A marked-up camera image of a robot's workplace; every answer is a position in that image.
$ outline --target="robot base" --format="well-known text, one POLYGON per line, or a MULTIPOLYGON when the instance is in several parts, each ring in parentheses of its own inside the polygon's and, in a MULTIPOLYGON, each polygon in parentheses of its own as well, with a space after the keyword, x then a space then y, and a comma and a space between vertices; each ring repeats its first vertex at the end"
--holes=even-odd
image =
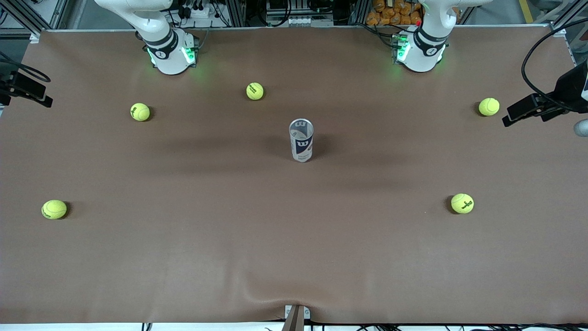
POLYGON ((409 27, 409 31, 402 31, 394 36, 393 44, 398 48, 392 49, 392 57, 395 63, 401 63, 406 68, 416 72, 426 72, 435 67, 441 61, 445 46, 434 56, 426 56, 415 44, 415 37, 412 31, 416 27, 409 27))
POLYGON ((173 30, 178 34, 178 46, 169 53, 167 59, 160 59, 148 51, 153 66, 166 75, 177 75, 188 67, 195 67, 198 57, 200 40, 182 29, 173 30))

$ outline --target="can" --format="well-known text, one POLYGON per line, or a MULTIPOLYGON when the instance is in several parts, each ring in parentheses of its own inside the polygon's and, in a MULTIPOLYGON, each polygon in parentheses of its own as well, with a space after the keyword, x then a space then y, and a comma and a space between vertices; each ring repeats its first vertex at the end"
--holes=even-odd
POLYGON ((305 118, 298 118, 290 123, 290 146, 292 157, 298 162, 306 162, 312 156, 312 136, 315 128, 305 118))

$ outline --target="yellow floor stripe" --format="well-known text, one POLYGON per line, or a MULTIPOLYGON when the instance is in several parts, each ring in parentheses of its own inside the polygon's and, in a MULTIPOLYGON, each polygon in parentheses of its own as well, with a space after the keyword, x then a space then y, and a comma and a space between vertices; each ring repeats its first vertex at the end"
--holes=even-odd
POLYGON ((533 23, 533 16, 531 16, 531 10, 529 9, 529 4, 527 0, 519 0, 520 9, 523 11, 524 21, 529 23, 533 23))

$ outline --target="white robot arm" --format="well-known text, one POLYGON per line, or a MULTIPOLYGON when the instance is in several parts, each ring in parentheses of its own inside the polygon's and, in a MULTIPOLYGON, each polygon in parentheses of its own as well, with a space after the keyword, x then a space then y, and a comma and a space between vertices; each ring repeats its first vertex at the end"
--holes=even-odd
POLYGON ((407 68, 425 72, 441 60, 445 42, 453 30, 457 16, 453 7, 474 7, 492 0, 419 0, 425 16, 419 27, 410 27, 400 33, 405 46, 396 51, 396 59, 407 68))
POLYGON ((194 36, 171 28, 160 12, 173 0, 95 0, 129 22, 147 44, 151 61, 162 73, 179 74, 196 63, 194 36))

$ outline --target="brown table surface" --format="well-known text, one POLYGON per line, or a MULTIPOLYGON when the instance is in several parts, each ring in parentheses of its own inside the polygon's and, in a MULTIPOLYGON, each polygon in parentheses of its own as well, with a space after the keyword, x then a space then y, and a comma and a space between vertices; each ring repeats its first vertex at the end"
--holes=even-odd
MULTIPOLYGON (((547 28, 459 28, 432 72, 363 29, 214 31, 198 67, 133 33, 44 33, 24 63, 53 108, 0 118, 0 321, 588 320, 588 140, 568 114, 504 128, 547 28), (249 82, 266 95, 249 101, 249 82), (502 102, 494 117, 476 103, 502 102), (155 111, 138 123, 135 102, 155 111), (290 155, 288 124, 315 125, 290 155), (469 193, 468 215, 447 198, 469 193), (46 220, 46 200, 71 204, 46 220)), ((572 67, 550 38, 529 76, 572 67)))

